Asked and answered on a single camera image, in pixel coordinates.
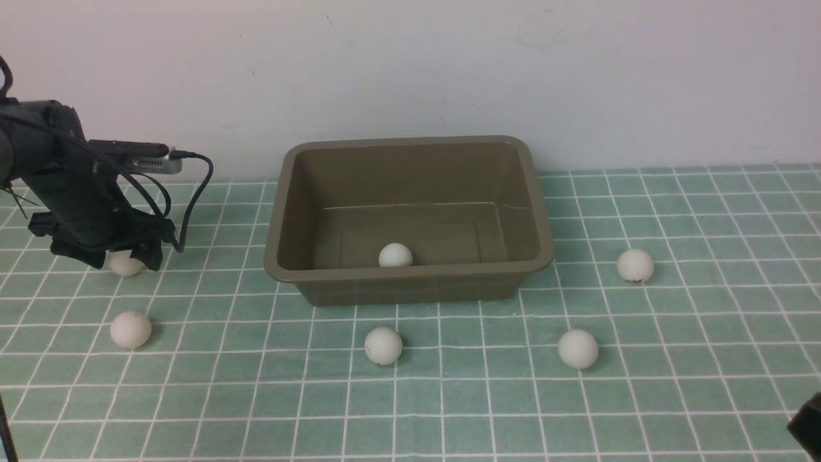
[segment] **olive green plastic bin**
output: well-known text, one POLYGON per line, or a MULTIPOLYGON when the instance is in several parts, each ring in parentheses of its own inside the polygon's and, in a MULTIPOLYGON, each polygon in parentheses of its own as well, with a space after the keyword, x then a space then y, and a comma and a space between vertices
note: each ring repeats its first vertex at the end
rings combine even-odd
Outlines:
POLYGON ((462 136, 293 148, 264 266, 327 306, 509 298, 552 260, 525 143, 462 136), (380 268, 389 243, 408 246, 413 265, 380 268))

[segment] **white ball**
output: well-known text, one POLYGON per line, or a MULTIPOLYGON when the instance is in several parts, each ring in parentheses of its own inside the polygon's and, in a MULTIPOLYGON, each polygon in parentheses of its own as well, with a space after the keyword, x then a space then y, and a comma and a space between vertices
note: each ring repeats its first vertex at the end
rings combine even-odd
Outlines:
POLYGON ((570 367, 586 369, 598 357, 599 343, 585 330, 569 330, 559 339, 559 358, 570 367))
POLYGON ((653 258, 647 252, 633 248, 622 253, 616 262, 618 275, 627 282, 645 282, 653 275, 653 258))
POLYGON ((377 327, 365 337, 365 355, 380 366, 393 364, 402 354, 402 337, 390 327, 377 327))
POLYGON ((413 263, 411 250, 402 244, 388 244, 379 253, 379 266, 409 266, 413 263))
POLYGON ((131 258, 131 251, 114 252, 108 258, 108 267, 120 276, 130 277, 145 268, 142 261, 131 258))
POLYGON ((111 340, 124 349, 139 348, 151 336, 151 321, 138 312, 124 312, 111 323, 111 340))

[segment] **table surface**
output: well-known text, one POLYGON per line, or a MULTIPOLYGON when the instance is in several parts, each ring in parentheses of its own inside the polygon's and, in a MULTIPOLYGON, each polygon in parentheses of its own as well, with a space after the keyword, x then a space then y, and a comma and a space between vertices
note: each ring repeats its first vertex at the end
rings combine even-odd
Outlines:
MULTIPOLYGON (((186 252, 129 279, 53 257, 0 196, 0 395, 24 460, 807 460, 785 425, 821 389, 819 168, 546 173, 556 260, 518 297, 335 309, 262 270, 275 182, 210 186, 186 252), (154 323, 135 352, 125 311, 154 323), (601 344, 583 372, 568 327, 601 344)), ((169 188, 179 223, 194 186, 169 188)))

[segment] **black robotic arm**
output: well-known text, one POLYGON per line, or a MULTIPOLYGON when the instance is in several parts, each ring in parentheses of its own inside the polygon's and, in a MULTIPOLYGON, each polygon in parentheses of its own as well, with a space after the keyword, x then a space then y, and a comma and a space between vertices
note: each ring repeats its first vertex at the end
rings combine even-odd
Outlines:
POLYGON ((2 57, 0 70, 0 188, 10 192, 11 182, 19 178, 48 208, 32 215, 29 230, 50 236, 53 254, 101 268, 106 251, 130 250, 132 258, 159 270, 163 242, 184 250, 190 213, 213 174, 208 158, 162 144, 86 141, 73 108, 53 100, 7 97, 12 76, 2 57), (161 211, 134 175, 178 173, 185 158, 204 160, 209 171, 186 208, 177 240, 167 217, 170 196, 148 177, 163 192, 166 210, 161 211), (140 192, 152 214, 128 202, 117 184, 120 176, 140 192))

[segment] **black cable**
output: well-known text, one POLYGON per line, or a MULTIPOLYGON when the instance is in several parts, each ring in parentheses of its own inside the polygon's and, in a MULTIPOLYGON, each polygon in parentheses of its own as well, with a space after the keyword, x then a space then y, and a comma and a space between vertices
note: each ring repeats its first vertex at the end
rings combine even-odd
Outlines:
POLYGON ((0 56, 0 71, 2 71, 3 78, 2 87, 0 87, 0 98, 5 98, 11 88, 11 84, 14 83, 14 76, 11 74, 11 68, 2 56, 0 56))
POLYGON ((2 444, 8 462, 17 462, 19 460, 17 459, 17 451, 14 449, 14 441, 11 440, 11 429, 8 427, 8 417, 2 406, 2 399, 0 399, 0 444, 2 444))
MULTIPOLYGON (((131 186, 134 187, 134 189, 137 190, 137 192, 143 197, 143 199, 145 199, 145 202, 149 205, 149 207, 151 208, 151 211, 157 217, 157 221, 158 221, 161 229, 165 229, 165 226, 163 226, 163 219, 165 218, 165 216, 163 215, 163 212, 160 211, 159 206, 157 205, 157 202, 151 197, 149 192, 146 191, 145 187, 143 187, 143 185, 141 185, 140 182, 138 182, 134 178, 134 175, 132 175, 127 170, 125 170, 117 162, 114 162, 113 160, 111 160, 103 152, 101 152, 97 148, 93 147, 92 145, 90 145, 86 141, 77 139, 77 138, 75 138, 75 137, 73 137, 73 136, 71 136, 67 133, 61 132, 61 131, 59 131, 55 128, 47 127, 45 125, 40 125, 36 122, 31 122, 31 121, 26 120, 24 118, 17 118, 17 117, 14 117, 14 116, 0 114, 0 119, 20 124, 23 127, 33 128, 35 130, 40 130, 41 132, 46 132, 49 135, 53 135, 53 136, 56 136, 56 137, 58 137, 62 140, 68 141, 71 144, 73 144, 74 146, 80 147, 81 149, 87 150, 89 153, 95 155, 100 160, 102 160, 104 163, 108 164, 110 167, 115 169, 117 171, 117 173, 119 173, 128 183, 131 184, 131 186)), ((194 193, 194 196, 191 198, 191 201, 188 203, 188 207, 186 208, 186 212, 183 215, 182 225, 180 227, 180 240, 177 241, 177 238, 174 236, 173 233, 170 233, 169 236, 166 236, 167 240, 171 243, 172 247, 174 247, 174 250, 177 251, 177 252, 182 252, 186 248, 186 235, 187 235, 187 232, 188 232, 188 219, 190 218, 191 211, 194 209, 194 204, 197 202, 197 199, 199 199, 199 197, 202 194, 202 191, 205 189, 205 187, 208 186, 208 182, 211 180, 211 177, 213 176, 213 162, 211 162, 211 159, 205 157, 204 155, 196 154, 196 153, 193 153, 193 152, 175 151, 175 153, 173 153, 173 154, 178 158, 189 158, 190 157, 190 158, 195 158, 195 159, 202 159, 209 166, 208 173, 205 175, 205 178, 200 183, 200 187, 197 188, 196 192, 194 193)))
POLYGON ((205 187, 208 186, 208 182, 211 181, 211 177, 213 176, 213 162, 211 159, 205 157, 202 154, 197 154, 195 152, 188 152, 188 151, 174 151, 172 153, 173 157, 178 157, 180 159, 200 159, 203 160, 206 164, 208 164, 208 172, 205 174, 205 178, 200 183, 200 186, 194 191, 194 195, 191 197, 191 201, 188 202, 188 206, 186 207, 186 212, 182 215, 182 224, 180 225, 180 247, 186 247, 186 235, 188 234, 188 220, 191 218, 191 212, 194 210, 194 204, 197 202, 197 199, 200 198, 203 191, 205 191, 205 187))
POLYGON ((132 173, 132 175, 139 175, 141 177, 151 180, 151 182, 154 183, 154 186, 156 186, 157 189, 159 189, 159 191, 163 194, 163 200, 165 201, 165 211, 163 212, 163 218, 168 218, 168 214, 171 213, 171 195, 168 194, 168 189, 166 189, 162 184, 160 184, 156 178, 150 177, 145 173, 134 172, 132 173))

